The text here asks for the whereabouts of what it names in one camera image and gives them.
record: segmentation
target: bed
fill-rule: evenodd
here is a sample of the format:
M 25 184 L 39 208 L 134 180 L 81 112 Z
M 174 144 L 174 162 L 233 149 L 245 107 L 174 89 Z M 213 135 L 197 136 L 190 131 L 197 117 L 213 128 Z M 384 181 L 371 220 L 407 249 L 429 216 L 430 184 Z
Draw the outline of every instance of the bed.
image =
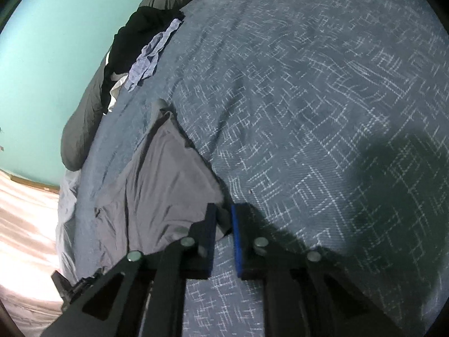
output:
M 407 336 L 449 297 L 449 38 L 426 0 L 193 0 L 153 77 L 122 89 L 81 173 L 77 276 L 98 266 L 96 196 L 163 98 L 234 202 L 285 247 L 336 254 Z M 232 235 L 188 281 L 184 336 L 263 336 Z

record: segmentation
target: white fabric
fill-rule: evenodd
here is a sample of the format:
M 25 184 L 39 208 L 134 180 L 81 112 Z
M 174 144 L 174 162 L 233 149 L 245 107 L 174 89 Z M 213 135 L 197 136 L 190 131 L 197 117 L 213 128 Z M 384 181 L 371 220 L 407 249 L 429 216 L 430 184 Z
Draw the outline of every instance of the white fabric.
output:
M 77 281 L 73 239 L 75 237 L 75 207 L 81 170 L 66 170 L 59 188 L 58 225 L 56 227 L 56 250 L 61 274 L 74 285 Z
M 167 44 L 170 35 L 175 32 L 182 21 L 174 19 L 166 31 L 156 34 L 151 41 L 142 48 L 142 52 L 138 56 L 135 63 L 129 70 L 128 80 L 125 88 L 132 91 L 141 80 L 145 80 L 154 75 L 154 70 L 159 61 L 159 53 Z
M 51 274 L 58 195 L 10 180 L 0 172 L 0 299 L 26 337 L 37 337 L 60 314 Z
M 109 54 L 111 51 L 109 51 L 106 54 L 106 65 L 109 63 Z M 108 105 L 108 111 L 111 112 L 112 108 L 114 107 L 115 103 L 117 102 L 118 94 L 120 93 L 120 87 L 125 83 L 126 79 L 128 78 L 128 74 L 116 74 L 115 72 L 111 75 L 111 80 L 116 81 L 115 85 L 112 87 L 111 91 L 109 92 L 111 94 L 111 102 Z

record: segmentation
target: gray cloth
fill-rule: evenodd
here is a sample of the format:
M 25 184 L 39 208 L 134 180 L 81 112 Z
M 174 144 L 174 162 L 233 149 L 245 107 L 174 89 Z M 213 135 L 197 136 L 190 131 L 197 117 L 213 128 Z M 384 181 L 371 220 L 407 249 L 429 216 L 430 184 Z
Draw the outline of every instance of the gray cloth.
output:
M 151 6 L 161 10 L 179 9 L 189 1 L 191 0 L 142 0 L 140 6 Z M 102 120 L 103 107 L 100 93 L 104 80 L 105 66 L 106 53 L 100 63 L 100 67 L 98 67 L 84 91 L 78 107 L 62 131 L 61 158 L 64 166 L 70 171 L 78 171 L 83 166 Z
M 449 38 L 426 0 L 194 0 L 183 12 L 157 74 L 122 90 L 83 168 L 79 276 L 99 261 L 92 199 L 162 95 L 235 202 L 287 247 L 339 254 L 405 335 L 422 335 L 449 296 Z M 232 237 L 211 279 L 187 282 L 183 328 L 264 335 L 261 285 L 237 279 Z
M 73 241 L 75 236 L 75 208 L 81 171 L 66 170 L 59 187 L 58 225 L 56 226 L 56 252 L 62 275 L 72 285 L 77 281 Z
M 151 42 L 142 48 L 142 53 L 138 56 L 136 62 L 132 65 L 125 87 L 131 91 L 141 80 L 153 76 L 154 70 L 158 64 L 159 53 L 164 48 L 170 35 L 179 28 L 182 21 L 174 19 L 166 31 L 156 34 Z
M 217 180 L 179 133 L 173 114 L 161 113 L 117 180 L 98 196 L 100 266 L 109 270 L 130 250 L 163 250 L 204 219 L 208 203 L 220 207 L 223 200 Z M 219 213 L 217 240 L 230 228 L 229 214 L 221 208 Z

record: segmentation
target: teal wall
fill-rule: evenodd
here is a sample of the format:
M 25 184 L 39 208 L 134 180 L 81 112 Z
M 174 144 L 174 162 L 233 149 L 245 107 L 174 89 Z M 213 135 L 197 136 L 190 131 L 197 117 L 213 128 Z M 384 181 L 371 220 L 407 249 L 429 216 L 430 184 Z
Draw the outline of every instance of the teal wall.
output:
M 22 0 L 0 34 L 0 169 L 57 185 L 61 132 L 141 0 Z

